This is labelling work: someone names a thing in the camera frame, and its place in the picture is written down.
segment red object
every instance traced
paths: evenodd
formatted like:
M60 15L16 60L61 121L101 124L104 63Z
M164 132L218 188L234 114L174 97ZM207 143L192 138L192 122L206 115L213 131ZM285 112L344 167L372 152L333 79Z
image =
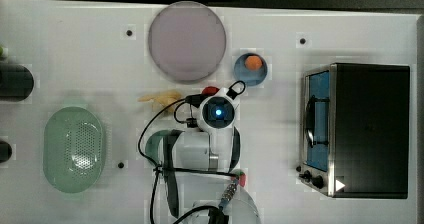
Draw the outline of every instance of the red object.
M246 185L246 174L241 174L239 176L239 185L244 187Z
M219 91L219 88L216 88L216 87L213 87L213 86L208 86L205 89L203 89L202 94L203 95L208 95L208 96L213 96L218 91Z

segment orange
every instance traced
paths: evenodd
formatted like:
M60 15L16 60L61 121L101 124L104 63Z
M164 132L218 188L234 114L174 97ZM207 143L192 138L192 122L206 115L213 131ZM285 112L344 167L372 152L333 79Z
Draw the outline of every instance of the orange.
M262 60L258 56L249 56L248 58L246 58L244 65L247 69L251 71L256 71L262 67Z

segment cable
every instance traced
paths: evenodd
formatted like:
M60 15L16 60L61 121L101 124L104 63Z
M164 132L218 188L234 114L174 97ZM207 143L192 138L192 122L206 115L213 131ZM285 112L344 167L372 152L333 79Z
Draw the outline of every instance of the cable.
M149 121L149 123L146 125L146 127L144 128L144 130L143 130L143 132L141 133L141 135L140 135L140 138L138 139L138 152L140 152L140 154L144 157L144 158L146 158L146 159L148 159L149 161L151 161L152 163L154 163L155 164L155 167L158 167L159 166L159 164L158 163L156 163L156 161L155 160L153 160L153 158L151 158L151 157L149 157L149 156L147 156L146 154L144 154L143 153L143 151L141 150L141 140L143 139L143 136L144 136L144 134L146 133L146 131L147 131L147 128L152 124L152 122L160 115L160 114L162 114L166 109L168 109L169 107L171 107L172 105L175 105L175 104L177 104L177 103L179 103L179 102L182 102L182 101L184 101L185 99L180 99L180 100L177 100L177 101L174 101L173 103L171 103L171 104L169 104L168 106L166 106L166 107L164 107L160 112L158 112L158 114L156 114L156 116L154 116L153 118L152 118L152 120L150 120Z
M191 209L190 211L186 212L184 215L182 215L180 218L178 218L177 221L174 222L174 224L178 224L180 222L182 222L184 219L186 219L188 216L190 216L191 214L198 212L198 211L203 211L203 210L209 210L209 209L216 209L218 211L221 211L218 209L218 207L215 206L199 206L196 208Z
M202 170L193 170L193 169L185 169L185 168L162 168L162 169L166 171L174 171L174 172L187 172L187 173L196 173L196 174L205 174L205 175L237 177L236 174L228 173L228 172L202 171Z
M153 209L154 209L154 204L155 204L155 195L156 195L156 189L158 186L158 180L159 180L159 173L161 171L159 171L159 167L157 166L155 168L155 183L153 184L153 191L152 191L152 196L150 198L150 223L151 224L155 224L155 220L153 219ZM180 222L182 222L184 219L186 219L188 216L190 216L191 214L198 212L198 211L202 211L202 210L209 210L209 209L217 209L219 211L222 211L220 209L218 209L215 206L199 206L196 208L191 209L190 211L186 212L184 215L182 215L180 218L178 218L173 224L178 224Z
M175 111L174 111L174 119L175 119L175 121L177 121L178 123L181 123L181 124L185 124L185 122L184 121L180 121L180 120L178 120L178 118L177 118L177 111L178 111L178 109L182 106L182 105L184 105L184 104L186 104L187 102L183 102L183 103L180 103L176 108L175 108Z
M191 116L191 118L194 118L193 117L193 109L191 109L191 105L190 105L190 116Z
M236 81L234 82L228 89L233 90L233 86L235 86L236 84L241 83L243 84L243 89L240 92L236 92L237 95L241 95L245 90L246 90L246 83L244 81Z
M156 168L155 174L155 184L153 184L152 198L150 199L150 223L155 224L155 220L153 219L153 206L155 204L155 195L156 195L156 187L158 186L160 171Z

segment green colander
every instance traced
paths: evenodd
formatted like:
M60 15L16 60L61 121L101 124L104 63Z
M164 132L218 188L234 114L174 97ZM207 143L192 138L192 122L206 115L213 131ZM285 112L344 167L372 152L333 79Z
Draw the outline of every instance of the green colander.
M82 192L99 178L106 157L100 121L81 107L65 107L44 130L43 170L49 183L65 193Z

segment white tabletop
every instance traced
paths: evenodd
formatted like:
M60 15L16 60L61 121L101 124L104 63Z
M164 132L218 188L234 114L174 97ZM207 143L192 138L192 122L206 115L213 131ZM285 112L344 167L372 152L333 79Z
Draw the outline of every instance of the white tabletop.
M208 85L228 87L235 60L250 51L265 58L270 73L241 97L236 125L240 167L262 223L416 222L417 16L212 8L226 29L225 56L213 75L182 85L156 68L146 45L149 25L163 7L0 0L0 45L9 48L9 63L25 65L36 79L24 102L0 102L0 138L14 150L12 160L0 165L0 223L148 223L153 174L136 142L155 112L137 98L174 88L194 94ZM127 29L135 35L127 37ZM297 180L300 77L336 61L411 66L408 199L331 199ZM42 170L44 126L69 103L85 103L99 117L108 147L98 182L72 195L54 189ZM152 131L160 128L182 126L167 116ZM117 168L121 161L124 169ZM169 216L163 187L158 223Z

